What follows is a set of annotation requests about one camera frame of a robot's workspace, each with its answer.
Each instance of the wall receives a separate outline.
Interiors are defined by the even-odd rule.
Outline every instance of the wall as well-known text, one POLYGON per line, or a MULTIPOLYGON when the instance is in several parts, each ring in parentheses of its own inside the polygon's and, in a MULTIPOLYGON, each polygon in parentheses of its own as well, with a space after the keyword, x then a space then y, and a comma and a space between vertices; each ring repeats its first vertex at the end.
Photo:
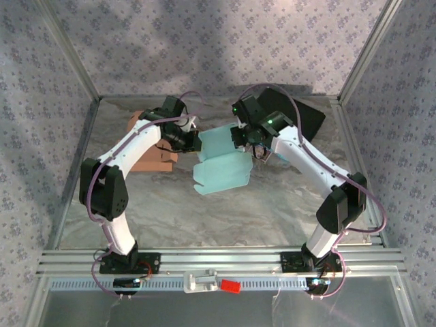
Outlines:
POLYGON ((402 247, 424 321, 436 326, 436 3, 405 0, 347 111, 402 247))
POLYGON ((386 0, 60 0, 64 29, 102 95, 257 82, 338 94, 386 0))
POLYGON ((0 8, 0 326, 17 326, 91 100, 33 3, 0 8))

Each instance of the enclosure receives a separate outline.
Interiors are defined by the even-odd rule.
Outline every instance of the enclosure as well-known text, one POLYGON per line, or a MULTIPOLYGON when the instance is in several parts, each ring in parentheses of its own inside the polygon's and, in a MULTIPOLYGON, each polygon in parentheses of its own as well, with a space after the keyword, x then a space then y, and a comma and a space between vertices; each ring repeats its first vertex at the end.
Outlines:
MULTIPOLYGON (((2 324, 436 324, 432 1, 35 0, 2 11, 2 324), (325 115, 311 144, 367 176, 388 211, 384 231, 341 240, 340 292, 311 300, 316 276, 282 273, 281 254, 317 225, 324 199, 310 176, 271 155, 253 159, 245 186, 202 195, 199 155, 163 150, 126 179, 129 229, 140 252, 159 253, 140 290, 149 298, 101 292, 90 271, 107 240, 79 201, 83 160, 168 95, 201 93, 205 104, 184 102, 205 132, 235 123, 238 97, 265 82, 325 115), (243 291, 184 293, 183 273, 204 269, 243 291)), ((381 222, 368 201, 353 227, 381 222)))

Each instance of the red object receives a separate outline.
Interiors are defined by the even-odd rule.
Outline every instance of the red object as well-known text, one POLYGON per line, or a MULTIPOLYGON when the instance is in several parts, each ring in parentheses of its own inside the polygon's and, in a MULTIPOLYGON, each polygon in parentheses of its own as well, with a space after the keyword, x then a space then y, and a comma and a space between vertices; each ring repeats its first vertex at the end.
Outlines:
POLYGON ((228 281, 226 279, 223 279, 221 281, 221 289, 225 292, 239 294, 240 283, 238 283, 237 281, 228 281))

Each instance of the table surface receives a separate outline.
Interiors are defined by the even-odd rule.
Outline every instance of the table surface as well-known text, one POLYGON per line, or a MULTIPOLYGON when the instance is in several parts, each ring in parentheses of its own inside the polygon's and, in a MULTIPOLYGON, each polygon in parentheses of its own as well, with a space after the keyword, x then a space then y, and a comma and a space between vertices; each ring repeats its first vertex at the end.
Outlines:
MULTIPOLYGON (((348 169, 328 98, 309 97, 300 101, 323 111, 326 120, 312 144, 341 167, 348 169)), ((234 99, 206 99, 198 127, 201 130, 235 122, 234 99)), ((136 110, 155 108, 161 99, 119 98, 102 100, 85 157, 97 158, 111 149, 126 133, 127 122, 136 110)), ((190 112, 200 108, 188 99, 190 112)), ((140 247, 207 247, 303 244, 317 220, 322 198, 309 179, 288 162, 273 155, 267 163, 255 160, 250 182, 219 193, 201 196, 193 186, 196 154, 182 154, 173 172, 132 172, 126 184, 126 210, 131 233, 140 247)), ((366 228, 363 217, 355 227, 366 228)), ((367 243, 368 236, 350 233, 343 243, 367 243)), ((78 201, 78 186, 65 220, 61 248, 106 246, 100 227, 87 217, 78 201)))

